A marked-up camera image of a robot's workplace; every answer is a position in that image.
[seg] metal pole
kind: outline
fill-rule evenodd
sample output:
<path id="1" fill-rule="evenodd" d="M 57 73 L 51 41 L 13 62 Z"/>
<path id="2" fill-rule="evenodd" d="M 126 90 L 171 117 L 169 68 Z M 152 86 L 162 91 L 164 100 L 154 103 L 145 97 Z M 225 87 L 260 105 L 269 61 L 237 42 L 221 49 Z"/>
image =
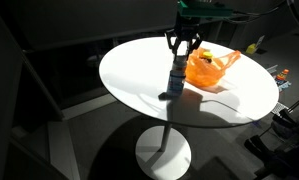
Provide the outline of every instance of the metal pole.
<path id="1" fill-rule="evenodd" d="M 214 43 L 216 43 L 218 40 L 221 27 L 222 27 L 222 21 L 218 22 L 218 24 L 217 24 L 217 29 L 216 29 L 216 33 L 215 33 L 215 37 L 214 37 Z"/>
<path id="2" fill-rule="evenodd" d="M 48 89 L 46 88 L 46 86 L 43 84 L 42 80 L 40 79 L 40 77 L 38 76 L 37 72 L 35 71 L 35 69 L 33 68 L 33 66 L 31 65 L 31 63 L 29 62 L 29 60 L 27 58 L 23 59 L 24 65 L 26 67 L 26 69 L 29 71 L 29 73 L 32 75 L 33 79 L 36 81 L 36 83 L 38 84 L 38 86 L 40 87 L 42 93 L 46 96 L 47 100 L 49 101 L 50 105 L 52 106 L 52 108 L 55 110 L 55 112 L 57 113 L 58 117 L 60 118 L 60 120 L 62 120 L 64 118 L 64 115 L 62 113 L 62 111 L 60 110 L 58 104 L 56 103 L 56 101 L 53 99 L 53 97 L 51 96 L 51 94 L 49 93 Z"/>
<path id="3" fill-rule="evenodd" d="M 166 123 L 166 125 L 165 125 L 165 128 L 163 130 L 161 147 L 159 149 L 160 152 L 164 152 L 166 150 L 166 146 L 167 146 L 167 143 L 168 143 L 171 126 L 172 125 L 170 123 Z"/>
<path id="4" fill-rule="evenodd" d="M 293 104 L 290 108 L 289 108 L 289 112 L 292 112 L 296 107 L 299 106 L 299 100 L 297 102 L 295 102 L 295 104 Z"/>

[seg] orange plastic bag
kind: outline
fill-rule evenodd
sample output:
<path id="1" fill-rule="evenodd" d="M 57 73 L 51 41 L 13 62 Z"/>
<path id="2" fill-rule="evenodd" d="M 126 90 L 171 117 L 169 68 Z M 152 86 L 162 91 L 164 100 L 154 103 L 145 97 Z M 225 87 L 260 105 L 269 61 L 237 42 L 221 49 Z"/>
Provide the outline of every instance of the orange plastic bag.
<path id="1" fill-rule="evenodd" d="M 240 51 L 234 51 L 226 56 L 212 58 L 209 63 L 201 59 L 204 53 L 203 48 L 194 50 L 188 59 L 186 69 L 186 81 L 197 87 L 213 86 L 225 75 L 228 69 L 236 60 L 240 58 Z"/>

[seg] dark wall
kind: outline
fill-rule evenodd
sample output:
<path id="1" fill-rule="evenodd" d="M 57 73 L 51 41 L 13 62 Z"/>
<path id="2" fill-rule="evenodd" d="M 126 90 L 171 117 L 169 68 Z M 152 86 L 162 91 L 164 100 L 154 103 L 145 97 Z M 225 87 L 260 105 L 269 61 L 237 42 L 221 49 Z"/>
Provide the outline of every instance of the dark wall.
<path id="1" fill-rule="evenodd" d="M 265 12 L 272 9 L 282 0 L 262 1 L 256 3 L 254 11 L 249 12 Z M 299 0 L 295 0 L 297 12 L 299 12 Z M 246 48 L 252 43 L 256 43 L 259 37 L 265 35 L 264 41 L 287 33 L 299 27 L 288 6 L 280 8 L 278 11 L 263 16 L 260 19 L 247 25 L 238 25 L 237 34 L 233 37 L 231 48 Z"/>
<path id="2" fill-rule="evenodd" d="M 0 19 L 0 179 L 3 177 L 23 55 Z"/>
<path id="3" fill-rule="evenodd" d="M 34 49 L 173 27 L 176 0 L 0 0 Z"/>

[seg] black object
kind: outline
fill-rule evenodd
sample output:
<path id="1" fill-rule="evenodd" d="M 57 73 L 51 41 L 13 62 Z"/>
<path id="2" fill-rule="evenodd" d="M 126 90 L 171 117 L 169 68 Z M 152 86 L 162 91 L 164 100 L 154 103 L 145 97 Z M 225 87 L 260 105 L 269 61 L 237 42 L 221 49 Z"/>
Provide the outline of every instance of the black object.
<path id="1" fill-rule="evenodd" d="M 203 33 L 200 30 L 199 22 L 200 18 L 182 17 L 179 12 L 177 13 L 176 25 L 174 29 L 166 32 L 168 46 L 174 54 L 174 60 L 177 58 L 177 51 L 182 41 L 188 42 L 187 52 L 185 54 L 186 60 L 188 59 L 189 54 L 200 46 Z M 176 36 L 176 41 L 173 45 L 171 44 L 172 36 Z"/>
<path id="2" fill-rule="evenodd" d="M 232 24 L 248 24 L 248 23 L 251 23 L 251 22 L 259 19 L 263 15 L 268 15 L 268 14 L 271 14 L 273 12 L 276 12 L 278 9 L 280 9 L 282 6 L 284 6 L 285 3 L 286 3 L 286 1 L 284 0 L 284 1 L 280 2 L 277 6 L 272 8 L 271 10 L 269 10 L 267 12 L 264 12 L 264 13 L 246 13 L 246 12 L 241 12 L 241 11 L 234 11 L 234 13 L 237 14 L 237 15 L 247 15 L 249 17 L 254 17 L 254 18 L 251 18 L 251 19 L 248 19 L 248 20 L 236 21 L 236 20 L 232 20 L 232 19 L 229 19 L 229 18 L 225 18 L 224 20 L 229 22 L 229 23 L 232 23 Z"/>
<path id="3" fill-rule="evenodd" d="M 288 6 L 289 6 L 289 9 L 290 9 L 290 12 L 291 12 L 292 16 L 294 17 L 294 19 L 296 20 L 296 22 L 299 25 L 299 14 L 298 14 L 298 12 L 296 10 L 296 7 L 294 5 L 294 1 L 293 0 L 287 0 L 287 3 L 288 3 Z"/>
<path id="4" fill-rule="evenodd" d="M 291 114 L 298 105 L 299 100 L 289 109 L 283 109 L 273 116 L 271 126 L 279 137 L 288 139 L 295 134 L 299 135 L 299 119 L 296 121 Z M 264 167 L 255 172 L 255 179 L 263 179 L 272 173 L 281 178 L 290 175 L 299 179 L 299 142 L 287 152 L 272 151 L 260 139 L 263 134 L 253 136 L 244 143 L 244 146 L 264 163 Z"/>

